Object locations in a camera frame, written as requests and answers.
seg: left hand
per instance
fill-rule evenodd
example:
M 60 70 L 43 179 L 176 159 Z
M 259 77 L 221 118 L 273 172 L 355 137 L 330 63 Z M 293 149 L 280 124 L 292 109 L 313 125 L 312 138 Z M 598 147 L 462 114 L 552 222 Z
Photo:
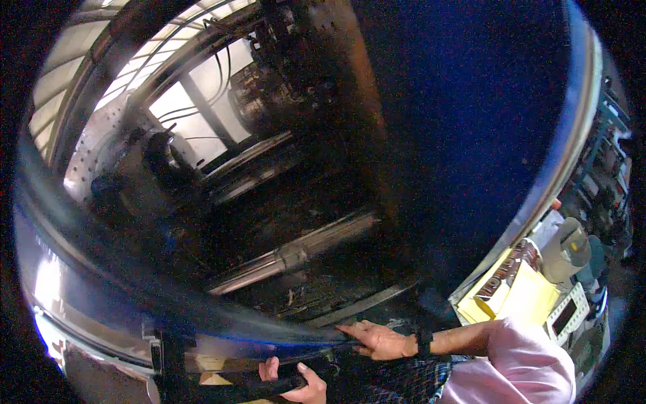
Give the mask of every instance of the left hand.
M 386 326 L 371 323 L 368 320 L 352 325 L 339 325 L 337 330 L 361 341 L 365 346 L 353 346 L 352 349 L 363 356 L 370 356 L 376 361 L 399 359 L 417 353 L 415 334 L 402 335 Z
M 260 380 L 271 381 L 278 379 L 278 364 L 279 360 L 275 356 L 267 359 L 265 363 L 259 363 L 258 373 L 260 374 Z M 317 376 L 314 370 L 311 370 L 304 364 L 299 363 L 297 368 L 307 381 L 307 386 L 288 391 L 281 394 L 281 396 L 295 403 L 325 404 L 327 400 L 326 390 L 328 387 L 326 383 Z

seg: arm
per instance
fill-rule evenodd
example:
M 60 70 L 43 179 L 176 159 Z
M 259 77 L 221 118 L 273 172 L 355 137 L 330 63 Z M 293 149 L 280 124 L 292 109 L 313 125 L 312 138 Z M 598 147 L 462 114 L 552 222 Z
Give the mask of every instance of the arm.
M 436 332 L 433 334 L 430 351 L 437 355 L 487 356 L 489 336 L 499 326 L 500 321 L 487 321 Z M 367 320 L 337 328 L 361 341 L 365 346 L 358 346 L 355 350 L 375 360 L 398 359 L 414 356 L 419 352 L 415 334 L 401 335 L 386 326 Z
M 485 321 L 433 333 L 430 351 L 436 355 L 488 356 L 489 337 L 500 322 L 501 320 Z

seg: wristwatch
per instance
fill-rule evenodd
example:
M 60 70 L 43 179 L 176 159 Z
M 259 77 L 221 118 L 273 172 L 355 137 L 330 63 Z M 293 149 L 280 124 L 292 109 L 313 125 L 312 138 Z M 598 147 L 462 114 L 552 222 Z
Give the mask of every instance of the wristwatch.
M 417 334 L 417 357 L 435 356 L 431 353 L 431 342 L 433 342 L 433 333 L 420 330 Z

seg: dark metal panel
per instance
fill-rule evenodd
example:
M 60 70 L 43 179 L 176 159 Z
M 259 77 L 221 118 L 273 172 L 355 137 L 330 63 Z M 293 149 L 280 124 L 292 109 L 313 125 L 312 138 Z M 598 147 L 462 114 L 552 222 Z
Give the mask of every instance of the dark metal panel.
M 402 228 L 448 296 L 513 221 L 548 160 L 570 64 L 563 7 L 354 6 L 398 145 Z

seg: metal rod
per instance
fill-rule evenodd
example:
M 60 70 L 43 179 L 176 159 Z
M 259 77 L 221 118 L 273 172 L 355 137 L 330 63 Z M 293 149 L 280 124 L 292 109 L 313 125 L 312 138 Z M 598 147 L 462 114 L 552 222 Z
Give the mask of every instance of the metal rod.
M 282 272 L 291 271 L 312 257 L 344 241 L 361 236 L 379 222 L 372 212 L 351 213 L 336 222 L 289 242 L 274 251 L 261 255 L 235 268 L 237 273 L 211 291 L 223 295 Z

